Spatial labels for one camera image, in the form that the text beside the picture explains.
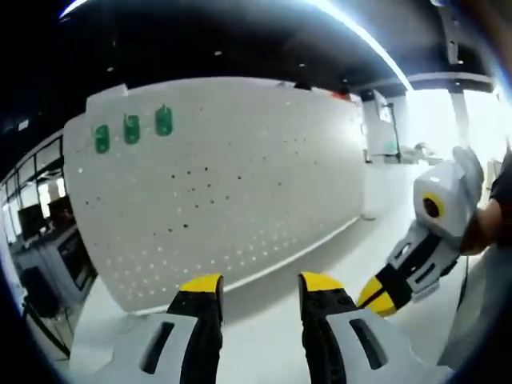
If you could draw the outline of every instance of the white wall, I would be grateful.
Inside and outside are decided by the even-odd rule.
[[[159,137],[154,113],[164,104],[174,131]],[[64,128],[66,186],[91,260],[124,310],[167,306],[179,284],[203,274],[222,273],[233,289],[362,212],[353,102],[207,78],[87,105]],[[125,114],[140,117],[135,145],[124,143]],[[105,154],[90,129],[101,124],[110,127]]]

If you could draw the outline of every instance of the cable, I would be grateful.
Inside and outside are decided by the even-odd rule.
[[[457,310],[461,306],[462,300],[464,300],[464,296],[466,295],[466,287],[467,287],[467,279],[468,279],[469,271],[470,271],[470,257],[466,256],[466,276],[464,277],[464,280],[462,281],[461,294],[458,297]]]
[[[41,330],[41,332],[44,333],[44,335],[50,340],[50,342],[56,346],[68,359],[70,358],[71,352],[68,349],[67,346],[60,343],[59,340],[54,336],[54,334],[51,333],[51,331],[46,327],[44,322],[39,318],[37,313],[35,312],[34,308],[32,308],[32,305],[28,302],[24,302],[24,309],[23,309],[24,315],[28,314],[32,320],[34,320],[34,324],[37,328]]]

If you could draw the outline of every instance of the black ceiling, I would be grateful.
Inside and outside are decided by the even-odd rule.
[[[0,22],[0,145],[40,141],[80,114],[88,95],[119,83],[251,76],[344,90],[394,77],[315,1],[324,0],[89,0],[62,20],[66,0],[11,3]],[[464,34],[463,64],[448,63],[446,29],[429,0],[331,1],[406,74],[485,72]]]

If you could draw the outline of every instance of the white table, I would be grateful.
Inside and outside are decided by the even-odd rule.
[[[413,217],[412,205],[404,198],[404,192],[402,198],[400,194],[394,196],[397,193],[394,189],[400,190],[401,184],[410,186],[414,179],[412,173],[408,171],[406,177],[401,177],[397,172],[403,173],[404,166],[387,167],[392,170],[379,168],[378,176],[368,185],[367,198],[371,202],[367,206],[377,220],[356,222],[306,256],[225,293],[226,322],[222,328],[224,343],[217,382],[310,382],[301,343],[297,274],[302,270],[326,272],[341,281],[357,300],[361,288],[383,266]],[[393,180],[392,187],[376,188],[382,185],[381,178]],[[394,195],[386,196],[386,191]],[[426,362],[437,363],[444,350],[465,272],[466,261],[459,260],[441,280],[435,294],[419,303],[410,303],[389,319],[403,328],[413,351]],[[75,330],[70,376],[79,379],[81,374],[94,372],[108,363],[112,357],[113,335],[128,335],[131,324],[137,321],[141,319],[125,314],[98,278]]]

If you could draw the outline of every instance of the green peg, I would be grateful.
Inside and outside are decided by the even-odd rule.
[[[154,124],[158,136],[169,136],[173,133],[173,112],[165,104],[154,112]]]
[[[94,131],[94,146],[97,154],[105,154],[110,149],[109,126],[103,124]]]
[[[124,119],[125,143],[129,146],[137,144],[141,138],[140,119],[136,114],[125,114]]]

